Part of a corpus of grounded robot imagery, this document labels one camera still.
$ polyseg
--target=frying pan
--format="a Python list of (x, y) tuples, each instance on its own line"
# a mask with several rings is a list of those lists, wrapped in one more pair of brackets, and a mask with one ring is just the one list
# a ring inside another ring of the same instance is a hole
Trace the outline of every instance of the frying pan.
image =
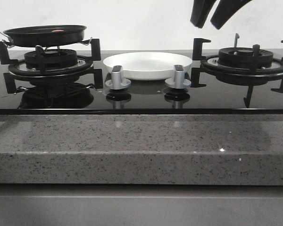
[(48, 25), (15, 28), (3, 33), (15, 46), (51, 47), (81, 42), (85, 29), (82, 25)]

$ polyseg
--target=black glass cooktop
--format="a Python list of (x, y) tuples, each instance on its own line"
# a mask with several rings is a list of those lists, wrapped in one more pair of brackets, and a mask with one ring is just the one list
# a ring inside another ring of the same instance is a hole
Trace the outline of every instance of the black glass cooktop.
[[(25, 51), (11, 51), (11, 58), (23, 59)], [(281, 58), (283, 50), (275, 57)], [(102, 60), (121, 52), (103, 53)], [(191, 57), (191, 51), (177, 51)], [(204, 52), (209, 56), (218, 51)], [(79, 52), (88, 55), (88, 51)], [(192, 87), (174, 90), (165, 86), (165, 81), (132, 81), (122, 91), (105, 88), (108, 74), (102, 61), (94, 62), (96, 73), (80, 76), (66, 86), (57, 86), (46, 91), (27, 81), (15, 80), (15, 86), (23, 92), (8, 90), (8, 65), (0, 64), (0, 114), (199, 114), (199, 113), (283, 113), (283, 79), (275, 81), (237, 81), (224, 76), (199, 74), (199, 61), (194, 61), (186, 78)]]

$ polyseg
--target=gas stove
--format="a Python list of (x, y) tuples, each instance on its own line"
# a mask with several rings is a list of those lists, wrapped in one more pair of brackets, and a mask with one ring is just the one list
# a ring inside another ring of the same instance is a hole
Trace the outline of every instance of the gas stove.
[(124, 51), (100, 54), (99, 39), (82, 41), (91, 53), (41, 46), (10, 51), (20, 60), (10, 59), (8, 43), (0, 41), (0, 114), (283, 113), (283, 50), (240, 48), (238, 38), (234, 47), (206, 56), (206, 39), (194, 39), (193, 51), (172, 51), (193, 58), (180, 89), (165, 80), (130, 80), (111, 89), (113, 72), (103, 59)]

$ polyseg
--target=granite countertop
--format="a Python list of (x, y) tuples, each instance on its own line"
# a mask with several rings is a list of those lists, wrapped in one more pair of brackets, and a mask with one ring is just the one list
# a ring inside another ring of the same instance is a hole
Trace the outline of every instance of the granite countertop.
[(0, 183), (283, 185), (283, 115), (0, 115)]

